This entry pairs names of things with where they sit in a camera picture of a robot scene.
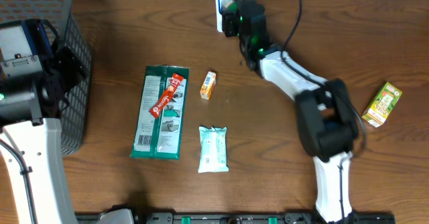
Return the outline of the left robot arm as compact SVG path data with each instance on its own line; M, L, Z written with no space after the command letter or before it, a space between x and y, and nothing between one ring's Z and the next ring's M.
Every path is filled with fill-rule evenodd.
M1 155L20 223L77 223L63 157L82 145L91 52L69 19L1 25Z

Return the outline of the green tea carton box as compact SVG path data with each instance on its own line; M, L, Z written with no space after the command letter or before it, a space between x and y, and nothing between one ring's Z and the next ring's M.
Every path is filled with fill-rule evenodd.
M393 86L390 82L386 82L362 114L362 119L373 127L382 126L399 101L401 95L401 90Z

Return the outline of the green white package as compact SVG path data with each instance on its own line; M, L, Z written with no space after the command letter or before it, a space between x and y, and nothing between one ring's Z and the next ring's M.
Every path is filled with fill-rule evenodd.
M184 77L173 98L156 119L149 110L165 91L172 75ZM182 120L189 69L179 66L148 66L145 72L132 158L177 160L180 158Z

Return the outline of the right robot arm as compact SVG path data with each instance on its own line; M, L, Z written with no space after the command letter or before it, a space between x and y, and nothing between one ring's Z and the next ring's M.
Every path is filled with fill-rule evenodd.
M359 130L344 82L308 72L271 42L265 8L256 1L223 3L220 14L222 31L239 38L248 67L294 101L300 142L316 170L320 221L349 223L349 168Z

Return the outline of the light blue wipes pack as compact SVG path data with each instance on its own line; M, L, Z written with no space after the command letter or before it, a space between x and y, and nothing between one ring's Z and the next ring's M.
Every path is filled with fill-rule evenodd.
M227 128L199 127L200 134L200 164L199 173L228 172L226 135Z

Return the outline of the orange snack packet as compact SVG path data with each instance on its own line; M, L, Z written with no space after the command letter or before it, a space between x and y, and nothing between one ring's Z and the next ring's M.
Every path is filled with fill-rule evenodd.
M200 97L204 100L209 100L212 95L212 90L217 82L217 74L212 71L208 71L204 82L200 88Z

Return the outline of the green lid jar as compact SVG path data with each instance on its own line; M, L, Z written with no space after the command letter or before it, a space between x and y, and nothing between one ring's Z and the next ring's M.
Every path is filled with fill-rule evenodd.
M221 0L221 12L223 12L229 6L231 6L232 4L234 4L234 2L236 2L236 0Z

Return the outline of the red Nescafe coffee stick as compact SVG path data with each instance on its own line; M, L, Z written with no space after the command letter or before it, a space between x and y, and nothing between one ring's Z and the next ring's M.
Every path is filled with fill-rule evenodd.
M170 80L167 81L168 85L165 91L162 93L161 97L158 99L157 103L149 110L152 116L156 119L161 115L163 108L170 102L173 98L174 93L177 88L180 86L184 80L183 76L174 73Z

